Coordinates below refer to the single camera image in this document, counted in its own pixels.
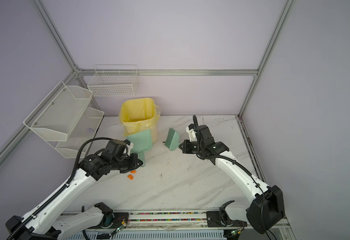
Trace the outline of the green dustpan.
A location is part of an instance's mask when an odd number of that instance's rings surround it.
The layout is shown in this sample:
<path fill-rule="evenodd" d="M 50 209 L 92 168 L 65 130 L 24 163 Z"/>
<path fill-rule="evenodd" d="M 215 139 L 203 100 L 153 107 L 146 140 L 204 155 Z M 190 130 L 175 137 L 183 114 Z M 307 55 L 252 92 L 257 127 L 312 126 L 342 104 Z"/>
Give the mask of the green dustpan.
<path fill-rule="evenodd" d="M 128 141 L 132 144 L 130 153 L 135 153 L 138 158 L 143 162 L 142 167 L 145 167 L 145 156 L 144 153 L 152 148 L 152 136 L 151 130 L 145 130 L 132 134 L 126 137 Z"/>

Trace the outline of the green hand brush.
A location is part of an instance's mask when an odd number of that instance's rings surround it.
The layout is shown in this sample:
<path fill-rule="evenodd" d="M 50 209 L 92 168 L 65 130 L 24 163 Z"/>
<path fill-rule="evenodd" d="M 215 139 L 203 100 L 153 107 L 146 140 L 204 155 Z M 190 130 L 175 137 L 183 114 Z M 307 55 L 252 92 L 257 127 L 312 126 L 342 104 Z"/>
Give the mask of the green hand brush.
<path fill-rule="evenodd" d="M 169 128 L 167 138 L 164 145 L 170 150 L 174 151 L 179 147 L 180 134 L 173 128 Z"/>

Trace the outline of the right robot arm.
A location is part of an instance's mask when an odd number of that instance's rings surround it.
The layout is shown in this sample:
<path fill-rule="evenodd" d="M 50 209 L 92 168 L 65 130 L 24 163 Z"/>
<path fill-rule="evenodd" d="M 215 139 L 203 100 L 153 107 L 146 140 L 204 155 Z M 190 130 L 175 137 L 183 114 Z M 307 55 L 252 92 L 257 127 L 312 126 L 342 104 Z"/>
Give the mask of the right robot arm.
<path fill-rule="evenodd" d="M 276 185 L 269 186 L 240 164 L 229 147 L 214 140 L 208 126 L 199 125 L 197 116 L 193 116 L 193 123 L 186 128 L 186 132 L 189 139 L 179 145 L 182 152 L 211 161 L 239 186 L 250 203 L 244 214 L 226 211 L 228 217 L 239 221 L 243 216 L 258 233 L 270 232 L 286 216 L 282 190 Z"/>

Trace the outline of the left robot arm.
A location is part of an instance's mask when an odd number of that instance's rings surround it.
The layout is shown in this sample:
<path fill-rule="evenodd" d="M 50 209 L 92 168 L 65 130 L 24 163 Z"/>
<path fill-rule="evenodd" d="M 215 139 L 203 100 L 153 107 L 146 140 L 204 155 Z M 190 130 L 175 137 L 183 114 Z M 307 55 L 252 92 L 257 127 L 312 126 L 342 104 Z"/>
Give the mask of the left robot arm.
<path fill-rule="evenodd" d="M 6 222 L 10 240 L 63 240 L 85 229 L 99 226 L 104 229 L 124 225 L 126 217 L 115 219 L 113 210 L 100 202 L 78 215 L 59 220 L 61 213 L 84 190 L 94 185 L 111 171 L 129 173 L 143 166 L 137 153 L 132 153 L 133 142 L 111 138 L 105 148 L 81 157 L 88 144 L 97 141 L 90 139 L 82 144 L 76 156 L 70 177 L 50 196 L 23 216 L 13 216 Z"/>

